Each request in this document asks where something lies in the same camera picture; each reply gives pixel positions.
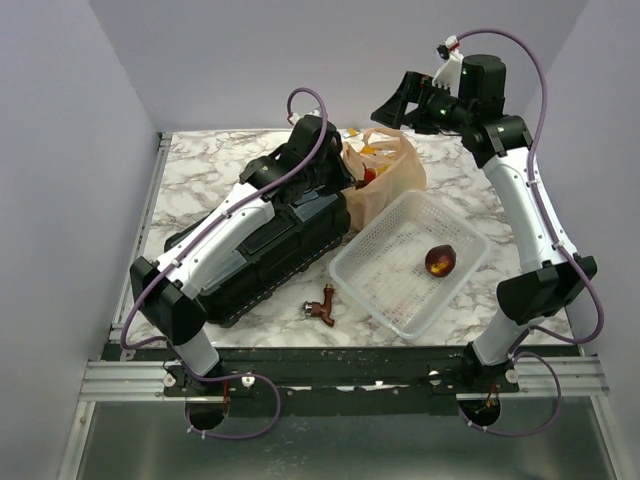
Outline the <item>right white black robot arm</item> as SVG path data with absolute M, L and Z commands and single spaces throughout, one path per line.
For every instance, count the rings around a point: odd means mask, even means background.
M 371 120 L 418 134 L 451 131 L 461 137 L 504 208 L 521 274 L 500 282 L 498 310 L 464 350 L 460 379 L 480 392 L 496 380 L 510 354 L 545 318 L 569 306 L 597 272 L 569 240 L 539 175 L 524 119 L 504 113 L 506 66 L 494 55 L 451 55 L 435 76 L 408 71 Z

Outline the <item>red fake cherry tomatoes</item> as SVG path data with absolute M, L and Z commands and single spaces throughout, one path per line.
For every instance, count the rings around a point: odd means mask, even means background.
M 371 169 L 371 168 L 366 169 L 364 171 L 364 175 L 362 179 L 363 185 L 364 186 L 369 185 L 371 182 L 373 182 L 377 178 L 377 176 L 378 176 L 378 173 L 375 169 Z

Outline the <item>orange plastic bag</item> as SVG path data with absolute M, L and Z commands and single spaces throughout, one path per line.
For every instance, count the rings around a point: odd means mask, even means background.
M 364 168 L 360 149 L 357 151 L 351 143 L 345 142 L 342 159 L 355 178 L 353 186 L 343 190 L 347 211 L 351 217 L 351 228 L 362 230 L 370 224 L 387 206 L 407 190 L 427 188 L 427 175 L 414 145 L 400 131 L 387 127 L 370 128 L 364 131 L 363 146 L 394 152 L 391 166 L 369 185 L 364 186 L 362 179 Z

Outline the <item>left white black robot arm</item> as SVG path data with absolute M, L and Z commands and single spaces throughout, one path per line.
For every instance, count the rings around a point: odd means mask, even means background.
M 233 326 L 280 285 L 339 246 L 349 230 L 343 190 L 353 181 L 336 127 L 307 114 L 289 139 L 250 161 L 225 200 L 171 237 L 154 261 L 130 268 L 138 312 L 189 367 L 201 395 L 222 380 L 206 324 Z

